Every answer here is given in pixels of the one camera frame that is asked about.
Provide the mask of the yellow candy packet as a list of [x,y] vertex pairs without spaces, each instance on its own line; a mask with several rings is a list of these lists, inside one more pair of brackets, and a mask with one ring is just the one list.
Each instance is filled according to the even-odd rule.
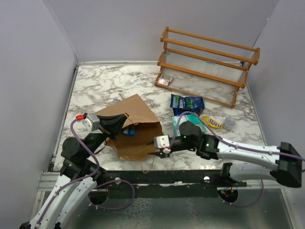
[[203,116],[202,120],[204,123],[206,123],[209,127],[215,128],[215,129],[221,129],[224,127],[223,124],[217,122],[216,120],[208,117],[208,116]]

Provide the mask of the brown paper bag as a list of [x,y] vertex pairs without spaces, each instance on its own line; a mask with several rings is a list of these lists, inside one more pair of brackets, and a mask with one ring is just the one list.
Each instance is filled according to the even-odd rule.
[[140,161],[147,159],[150,153],[157,150],[149,142],[163,135],[162,125],[145,101],[134,94],[122,101],[112,104],[96,112],[100,116],[128,115],[121,129],[135,126],[135,136],[118,134],[118,140],[109,140],[107,144],[121,160]]

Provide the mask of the green snack packet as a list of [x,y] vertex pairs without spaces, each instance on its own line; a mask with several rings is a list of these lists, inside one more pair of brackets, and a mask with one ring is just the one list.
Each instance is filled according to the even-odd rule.
[[202,122],[200,122],[200,121],[199,121],[196,117],[194,117],[193,115],[191,115],[191,114],[185,114],[185,115],[182,116],[182,118],[181,118],[180,121],[178,122],[179,118],[180,118],[179,116],[173,116],[173,117],[172,117],[173,127],[174,127],[174,129],[176,130],[176,136],[180,136],[180,135],[181,135],[178,126],[180,126],[182,123],[187,122],[187,121],[193,123],[195,126],[200,127],[201,131],[202,131],[203,133],[206,133],[206,127],[203,125]]

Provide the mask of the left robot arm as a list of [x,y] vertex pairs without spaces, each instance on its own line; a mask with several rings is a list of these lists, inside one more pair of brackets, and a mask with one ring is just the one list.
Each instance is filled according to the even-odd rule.
[[115,140],[128,116],[80,114],[72,121],[73,134],[62,145],[60,174],[39,212],[22,229],[63,229],[71,214],[95,188],[105,184],[105,169],[94,151],[107,139]]

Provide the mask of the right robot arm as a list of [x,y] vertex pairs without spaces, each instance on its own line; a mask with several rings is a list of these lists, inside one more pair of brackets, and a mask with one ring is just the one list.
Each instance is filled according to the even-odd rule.
[[180,124],[179,132],[179,136],[160,135],[149,142],[157,149],[155,155],[165,158],[173,152],[189,150],[206,160],[233,160],[232,164],[224,164],[219,174],[219,181],[225,187],[246,180],[274,180],[292,188],[302,186],[303,160],[290,143],[282,142],[280,146],[242,144],[206,134],[190,121]]

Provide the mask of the dark blue chips bag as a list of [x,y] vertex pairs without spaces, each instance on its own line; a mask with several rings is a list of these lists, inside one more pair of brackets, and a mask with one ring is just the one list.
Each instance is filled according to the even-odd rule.
[[182,108],[173,108],[173,114],[174,116],[179,116],[181,115],[183,112],[192,112],[192,113],[195,113],[197,114],[198,116],[200,116],[203,112],[203,110],[205,109],[204,106],[199,106],[199,107],[195,107],[193,109],[189,109],[189,108],[186,108],[186,109],[182,109]]

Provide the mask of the blue Bonk snack bag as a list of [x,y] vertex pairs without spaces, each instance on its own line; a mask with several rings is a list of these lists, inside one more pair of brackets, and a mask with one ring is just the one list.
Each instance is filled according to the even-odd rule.
[[204,109],[204,99],[202,97],[188,96],[183,97],[180,95],[171,94],[171,108],[184,109],[190,111],[197,111]]

